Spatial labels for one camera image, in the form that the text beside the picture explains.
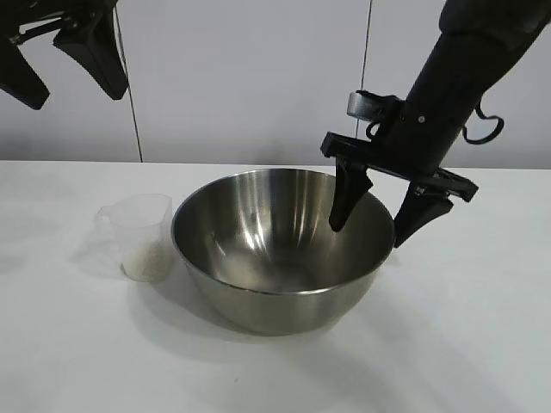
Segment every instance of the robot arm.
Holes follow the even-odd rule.
[[[42,108],[48,89],[17,46],[58,30],[53,45],[75,59],[112,99],[121,99],[128,81],[115,42],[117,1],[0,0],[0,89],[33,109]],[[20,26],[46,20],[50,22],[20,33]]]
[[[371,121],[370,141],[328,133],[326,157],[337,159],[337,189],[330,224],[340,231],[372,183],[367,168],[410,181],[395,217],[396,246],[448,213],[451,194],[470,201],[477,187],[439,168],[483,94],[528,50],[551,18],[550,0],[448,0],[442,35],[404,101],[366,91],[351,95],[348,113]],[[498,118],[495,133],[503,128]],[[378,130],[372,133],[373,126]]]

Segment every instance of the table surface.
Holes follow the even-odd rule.
[[[177,206],[253,168],[0,162],[0,412],[551,411],[551,171],[461,170],[473,201],[298,336],[233,330],[181,265],[155,287],[126,279],[94,231],[131,194]],[[371,176],[395,212],[405,183]]]

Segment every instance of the bowl rim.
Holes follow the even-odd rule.
[[[356,281],[362,280],[363,278],[369,276],[370,274],[375,272],[383,264],[384,261],[387,260],[387,258],[390,256],[391,252],[393,251],[394,240],[395,240],[395,237],[396,237],[395,230],[394,230],[394,220],[393,220],[393,217],[392,217],[391,213],[388,211],[387,207],[381,202],[381,200],[379,200],[379,198],[377,198],[376,196],[374,196],[370,192],[367,192],[366,195],[371,196],[372,199],[381,207],[381,210],[388,217],[388,220],[391,223],[391,237],[390,237],[390,243],[389,243],[389,246],[388,246],[388,251],[382,256],[382,258],[376,263],[376,265],[373,266],[371,271],[369,271],[366,274],[363,274],[362,276],[359,276],[359,277],[357,277],[353,280],[343,281],[343,282],[340,282],[338,284],[335,284],[335,285],[332,285],[332,286],[329,286],[329,287],[318,288],[318,289],[315,289],[315,290],[271,292],[271,291],[254,290],[254,289],[250,289],[250,288],[244,288],[244,287],[236,286],[235,284],[231,284],[229,282],[219,280],[219,279],[213,277],[212,275],[207,274],[205,271],[199,269],[198,267],[196,267],[196,265],[194,265],[194,263],[192,263],[183,254],[183,252],[178,248],[178,244],[176,242],[176,237],[175,237],[175,227],[176,226],[175,226],[175,223],[176,223],[176,218],[178,217],[178,215],[180,213],[180,210],[191,199],[193,199],[197,194],[199,194],[203,189],[206,189],[206,188],[210,187],[211,185],[214,185],[218,182],[223,182],[223,181],[226,181],[226,180],[230,180],[230,179],[235,178],[237,176],[258,174],[258,173],[261,173],[261,172],[267,172],[267,171],[272,171],[272,170],[280,170],[280,171],[281,170],[287,170],[287,171],[307,172],[307,173],[312,173],[312,174],[315,174],[315,175],[328,176],[330,178],[336,179],[336,177],[334,175],[331,175],[331,174],[328,174],[328,173],[325,173],[325,172],[319,172],[317,170],[307,170],[307,169],[302,169],[302,168],[288,168],[288,167],[274,167],[274,168],[261,168],[261,169],[256,169],[256,170],[246,170],[246,171],[243,171],[243,172],[237,172],[235,174],[231,174],[231,175],[228,175],[228,176],[223,176],[221,178],[215,179],[215,180],[213,180],[209,183],[206,183],[206,184],[202,185],[201,187],[196,189],[194,192],[192,192],[188,197],[186,197],[186,199],[178,206],[176,212],[174,213],[174,216],[172,217],[172,221],[170,222],[170,238],[172,240],[172,244],[173,244],[174,248],[176,249],[178,255],[184,260],[184,263],[186,265],[190,266],[197,274],[200,274],[201,276],[203,276],[203,277],[205,277],[209,280],[218,282],[218,283],[220,283],[224,286],[230,287],[232,289],[236,289],[236,290],[240,290],[240,291],[246,291],[246,292],[249,292],[249,293],[256,293],[256,294],[262,294],[262,295],[271,295],[271,296],[297,296],[297,295],[314,295],[314,294],[319,294],[319,293],[327,293],[327,292],[330,292],[330,291],[333,291],[333,290],[337,290],[341,287],[348,286],[350,284],[353,284]]]

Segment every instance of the flour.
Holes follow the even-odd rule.
[[[123,267],[128,278],[135,281],[164,280],[172,268],[172,251],[161,242],[149,243],[125,260]]]

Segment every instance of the mixing bowl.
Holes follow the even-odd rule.
[[[393,220],[366,194],[332,231],[334,189],[319,172],[255,170],[184,201],[172,238],[207,301],[265,335],[313,330],[350,310],[392,250]]]

